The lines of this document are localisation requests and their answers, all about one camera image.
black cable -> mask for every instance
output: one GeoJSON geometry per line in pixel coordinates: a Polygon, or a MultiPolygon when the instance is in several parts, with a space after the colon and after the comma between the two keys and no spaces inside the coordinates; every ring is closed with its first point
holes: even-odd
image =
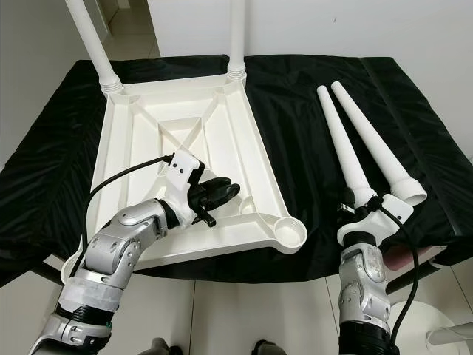
{"type": "Polygon", "coordinates": [[[135,170],[146,168],[147,166],[159,163],[161,161],[166,162],[167,164],[170,164],[172,161],[173,155],[164,155],[162,157],[148,160],[144,163],[132,166],[131,168],[125,169],[122,172],[119,172],[118,174],[115,174],[108,179],[106,179],[104,182],[98,184],[98,186],[90,192],[89,196],[87,197],[87,200],[84,204],[84,209],[82,210],[82,251],[80,257],[77,259],[77,261],[74,264],[74,268],[72,269],[71,272],[71,277],[75,275],[75,272],[79,268],[79,265],[81,264],[82,259],[84,258],[84,255],[87,250],[87,210],[89,209],[89,204],[92,198],[99,192],[103,187],[107,186],[109,183],[112,183],[113,181],[121,178],[124,175],[129,174],[130,172],[134,172],[135,170]]]}
{"type": "Polygon", "coordinates": [[[389,217],[394,223],[396,223],[399,227],[399,229],[404,233],[404,236],[407,240],[407,245],[409,246],[410,251],[412,252],[412,259],[414,259],[414,279],[412,281],[412,288],[411,292],[409,294],[409,297],[407,297],[406,304],[402,308],[402,311],[400,312],[396,323],[394,324],[394,327],[392,327],[392,333],[391,333],[391,343],[395,345],[396,343],[396,337],[399,332],[399,328],[401,327],[401,323],[404,319],[404,317],[407,314],[407,311],[409,310],[409,307],[411,306],[412,302],[414,301],[415,293],[417,292],[417,288],[419,285],[419,258],[417,255],[417,250],[414,247],[414,243],[412,242],[409,232],[404,228],[404,225],[400,222],[398,218],[396,218],[391,212],[389,212],[387,209],[385,209],[383,206],[378,206],[378,209],[383,212],[387,217],[389,217]]]}

tiled floor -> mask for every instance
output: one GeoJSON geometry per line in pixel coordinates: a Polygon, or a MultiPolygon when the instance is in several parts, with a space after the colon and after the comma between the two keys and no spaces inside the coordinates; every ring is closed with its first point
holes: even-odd
{"type": "MultiPolygon", "coordinates": [[[[157,42],[143,0],[131,0],[110,23],[104,44],[111,59],[156,58],[157,42]]],[[[473,259],[421,280],[417,300],[454,322],[473,321],[473,259]]],[[[405,300],[406,287],[390,296],[405,300]]],[[[101,354],[138,354],[153,337],[192,355],[243,355],[259,339],[289,354],[338,353],[338,275],[307,283],[244,285],[134,275],[101,354]]],[[[52,310],[59,288],[28,273],[0,289],[0,349],[25,354],[52,310]]]]}
{"type": "Polygon", "coordinates": [[[109,23],[112,33],[103,43],[109,59],[158,58],[151,15],[146,0],[130,2],[131,8],[119,9],[109,23]]]}

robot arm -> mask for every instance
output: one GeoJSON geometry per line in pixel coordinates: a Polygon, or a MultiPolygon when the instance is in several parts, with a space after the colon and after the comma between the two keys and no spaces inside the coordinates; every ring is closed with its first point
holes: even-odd
{"type": "Polygon", "coordinates": [[[92,238],[30,355],[97,354],[107,344],[113,315],[140,255],[176,226],[198,220],[214,225],[207,211],[239,192],[226,177],[199,184],[203,170],[195,157],[177,151],[165,197],[122,209],[92,238]]]}
{"type": "MultiPolygon", "coordinates": [[[[385,195],[383,200],[375,196],[367,205],[378,204],[402,223],[413,212],[411,206],[392,195],[385,195]]],[[[339,353],[399,355],[387,324],[391,303],[386,294],[383,255],[378,248],[399,227],[376,207],[370,212],[366,206],[355,211],[342,205],[340,211],[351,214],[351,223],[338,230],[338,241],[344,248],[339,268],[339,353]]]]}

black tablecloth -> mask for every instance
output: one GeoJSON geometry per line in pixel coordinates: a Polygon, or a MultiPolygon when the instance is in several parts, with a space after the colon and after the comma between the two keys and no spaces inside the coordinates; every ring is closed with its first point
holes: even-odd
{"type": "MultiPolygon", "coordinates": [[[[282,196],[308,239],[294,255],[272,248],[141,271],[161,277],[265,283],[310,280],[338,271],[336,206],[345,183],[316,94],[343,83],[373,126],[418,179],[428,199],[406,223],[419,246],[473,235],[473,166],[409,77],[391,58],[264,55],[245,59],[246,93],[282,196]]],[[[112,62],[123,83],[222,74],[223,55],[112,62]]],[[[338,112],[368,180],[389,185],[343,109],[338,112]]],[[[78,61],[0,174],[0,277],[49,254],[77,248],[106,99],[90,61],[78,61]]],[[[385,242],[384,249],[400,235],[385,242]]],[[[460,248],[466,256],[470,248],[460,248]]]]}

white cylindrical pole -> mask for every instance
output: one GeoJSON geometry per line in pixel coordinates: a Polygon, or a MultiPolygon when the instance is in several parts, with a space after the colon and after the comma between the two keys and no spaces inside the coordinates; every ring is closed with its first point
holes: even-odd
{"type": "Polygon", "coordinates": [[[327,88],[324,86],[318,87],[317,94],[324,110],[325,119],[327,120],[328,129],[332,136],[343,176],[347,186],[353,190],[355,208],[358,208],[365,205],[373,195],[376,195],[376,192],[368,184],[368,180],[364,175],[327,88]]]}
{"type": "Polygon", "coordinates": [[[89,13],[84,5],[84,0],[66,0],[67,7],[75,22],[82,41],[89,53],[95,70],[98,73],[98,82],[105,94],[111,92],[120,92],[123,90],[123,84],[115,74],[102,47],[101,40],[95,31],[94,24],[90,19],[89,13]]]}
{"type": "Polygon", "coordinates": [[[432,345],[449,344],[473,339],[473,322],[450,328],[439,328],[427,333],[427,341],[432,345]]]}
{"type": "Polygon", "coordinates": [[[376,132],[345,88],[336,81],[332,84],[332,90],[383,172],[384,177],[388,180],[391,193],[411,206],[423,202],[427,198],[427,193],[422,185],[407,174],[405,168],[384,143],[383,138],[376,132]]]}
{"type": "Polygon", "coordinates": [[[228,78],[230,80],[246,79],[245,71],[245,0],[231,0],[230,19],[230,61],[228,78]]]}

